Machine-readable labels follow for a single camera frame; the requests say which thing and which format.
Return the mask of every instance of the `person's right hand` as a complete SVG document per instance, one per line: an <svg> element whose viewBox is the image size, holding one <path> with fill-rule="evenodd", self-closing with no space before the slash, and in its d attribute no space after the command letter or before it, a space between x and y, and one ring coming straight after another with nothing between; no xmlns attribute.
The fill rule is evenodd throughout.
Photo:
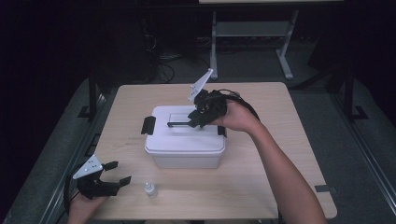
<svg viewBox="0 0 396 224"><path fill-rule="evenodd" d="M68 224L83 224L93 216L96 209L104 203L108 197L88 199L78 193L70 203Z"/></svg>
<svg viewBox="0 0 396 224"><path fill-rule="evenodd" d="M232 100L227 100L227 113L211 124L245 133L253 133L257 126L262 125L246 107Z"/></svg>

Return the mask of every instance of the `table top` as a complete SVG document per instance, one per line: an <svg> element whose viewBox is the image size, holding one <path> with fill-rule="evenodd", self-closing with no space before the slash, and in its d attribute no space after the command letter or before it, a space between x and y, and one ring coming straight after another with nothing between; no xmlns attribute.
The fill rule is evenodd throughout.
<svg viewBox="0 0 396 224"><path fill-rule="evenodd" d="M311 188L325 185L289 92L283 83L207 83L205 89L237 91L257 111L279 146ZM118 161L103 181L131 184L100 207L99 219L264 219L277 218L277 207L259 153L245 133L227 130L226 149L217 169L160 169L145 150L141 129L157 105L191 105L188 84L133 85L119 88L95 155ZM158 188L150 199L146 182ZM337 214L330 192L317 193L327 218Z"/></svg>

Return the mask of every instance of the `black cable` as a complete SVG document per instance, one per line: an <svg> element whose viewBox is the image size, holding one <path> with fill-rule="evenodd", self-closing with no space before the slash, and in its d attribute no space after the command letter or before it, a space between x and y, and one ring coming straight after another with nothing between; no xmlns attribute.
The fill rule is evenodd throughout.
<svg viewBox="0 0 396 224"><path fill-rule="evenodd" d="M160 60L161 60L160 63L170 63L172 61L179 60L179 59L183 58L183 56L184 55L180 54L180 55L176 55L176 56L169 57L166 59L164 59L164 58L161 59L161 57L160 57Z"/></svg>
<svg viewBox="0 0 396 224"><path fill-rule="evenodd" d="M226 40L218 43L218 54L235 54L246 51L247 44L239 39L227 38Z"/></svg>
<svg viewBox="0 0 396 224"><path fill-rule="evenodd" d="M204 39L197 40L197 46L196 50L197 52L207 52L208 50L211 49L212 46L212 38L211 37L206 37Z"/></svg>
<svg viewBox="0 0 396 224"><path fill-rule="evenodd" d="M253 106L251 106L248 102L246 102L244 99L242 99L242 97L239 95L238 92L236 92L236 91L230 91L230 90L225 90L225 89L223 89L223 90L218 90L218 91L228 91L228 92L230 92L230 93L232 93L232 94L226 95L226 94L221 93L220 95L209 96L209 97L206 97L206 98L204 98L204 99L202 99L202 100L203 100L204 102L208 102L208 101L214 100L214 99L233 100L233 101L239 103L240 105L246 107L246 108L250 111L250 113L251 113L254 117L256 117L256 119L260 120L260 117L259 117L259 115L257 114L257 112L254 110Z"/></svg>
<svg viewBox="0 0 396 224"><path fill-rule="evenodd" d="M200 58L200 57L198 57L198 56L192 56L194 59L198 59L199 61L201 61L201 62L203 62L205 65L206 65L206 67L207 68L210 68L210 64L207 62L207 61L205 61L204 59L202 59L202 58Z"/></svg>
<svg viewBox="0 0 396 224"><path fill-rule="evenodd" d="M168 83L170 83L170 82L173 80L173 78L175 77L175 69L174 69L173 67L167 65L167 64L164 64L164 63L160 63L159 66L160 66L161 69L163 70L163 75L164 75L165 78L166 78L166 80L165 80L164 82L162 82L161 84L168 84ZM165 70L163 69L164 66L167 67L167 68L169 68L169 69L172 71L172 76L171 76L171 77L168 77L168 76L166 75L166 72L165 72Z"/></svg>
<svg viewBox="0 0 396 224"><path fill-rule="evenodd" d="M69 199L69 189L70 189L70 183L72 179L73 173L76 172L77 169L79 169L82 166L82 164L79 164L75 168L73 168L72 172L66 176L66 180L64 181L64 211L59 215L58 219L56 220L55 223L59 223L64 216L64 214L69 214L69 208L70 208L70 202L79 194L79 192L73 196L72 199Z"/></svg>

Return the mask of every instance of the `wire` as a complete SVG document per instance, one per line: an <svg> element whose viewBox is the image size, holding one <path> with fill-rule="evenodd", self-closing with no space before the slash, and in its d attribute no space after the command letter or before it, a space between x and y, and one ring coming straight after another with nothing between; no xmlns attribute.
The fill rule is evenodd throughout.
<svg viewBox="0 0 396 224"><path fill-rule="evenodd" d="M73 198L70 200L70 202L73 201L73 199L76 198L76 196L79 195L79 194L80 194L80 192L77 192L77 193L73 196ZM61 221L62 217L64 216L64 214L66 214L66 209L64 209L64 210L62 211L62 213L59 215L59 217L58 217L58 219L56 220L55 223L59 223L59 222Z"/></svg>
<svg viewBox="0 0 396 224"><path fill-rule="evenodd" d="M180 58L182 58L183 57L183 55L182 54L172 54L172 55L162 55L162 56L160 56L160 59L161 60L169 60L169 61L173 61L173 60L175 60L175 59L180 59Z"/></svg>
<svg viewBox="0 0 396 224"><path fill-rule="evenodd" d="M210 37L203 37L197 39L197 51L198 52L207 52L210 50L212 44L212 38Z"/></svg>
<svg viewBox="0 0 396 224"><path fill-rule="evenodd" d="M204 59L202 59L202 58L200 58L200 57L198 57L198 56L196 56L196 55L191 55L191 57L192 57L193 59L197 59L197 60L203 62L207 68L210 68L210 64L209 64L207 61L205 61Z"/></svg>
<svg viewBox="0 0 396 224"><path fill-rule="evenodd" d="M219 91L227 91L227 92L229 92L229 93L232 93L233 96L235 96L235 97L242 98L242 97L240 96L239 92L236 92L236 91L230 91L230 90L226 90L226 89L221 89L221 90L219 90Z"/></svg>
<svg viewBox="0 0 396 224"><path fill-rule="evenodd" d="M160 63L159 66L162 69L162 71L158 71L158 74L160 76L160 83L161 84L170 83L175 77L175 69L173 67L167 65L167 64L164 64L164 63ZM167 68L169 68L171 70L172 75L170 77L166 74L164 67L167 67Z"/></svg>
<svg viewBox="0 0 396 224"><path fill-rule="evenodd" d="M70 199L69 199L69 189L70 189L70 183L72 181L72 175L73 173L76 172L77 169L79 169L82 166L82 164L79 164L75 168L73 168L72 172L66 177L66 180L64 182L64 209L66 210L66 213L69 213L69 207L70 207Z"/></svg>
<svg viewBox="0 0 396 224"><path fill-rule="evenodd" d="M151 51L153 51L154 49L155 49L155 47L157 47L157 39L155 38L155 36L154 35L145 35L145 37L148 37L148 39L150 39L150 38L152 38L153 39L153 44L152 44L152 47L151 47Z"/></svg>
<svg viewBox="0 0 396 224"><path fill-rule="evenodd" d="M265 42L275 42L278 39L279 37L266 37L265 39L259 37L255 39L253 39L253 37L228 37L227 39L222 39L221 42L218 40L216 42L219 42L218 54L235 54L252 50L252 48L249 47L254 47L254 49L259 48L259 46L264 45Z"/></svg>

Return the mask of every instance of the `dark background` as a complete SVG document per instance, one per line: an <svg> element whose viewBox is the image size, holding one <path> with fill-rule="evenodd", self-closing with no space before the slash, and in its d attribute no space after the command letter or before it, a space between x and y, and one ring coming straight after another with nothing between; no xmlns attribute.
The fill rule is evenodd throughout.
<svg viewBox="0 0 396 224"><path fill-rule="evenodd" d="M196 36L210 35L205 25L210 10L167 9L147 17L147 11L131 8L165 1L82 2L0 1L1 220L89 73L96 74L104 92L123 83L149 83L156 58L146 52L143 33L149 30L181 50L191 50ZM195 2L167 1L176 6ZM308 8L301 11L293 38L323 34L310 65L325 70L349 61L355 77L396 124L394 8L387 1L346 1L323 14ZM143 18L150 21L142 25Z"/></svg>

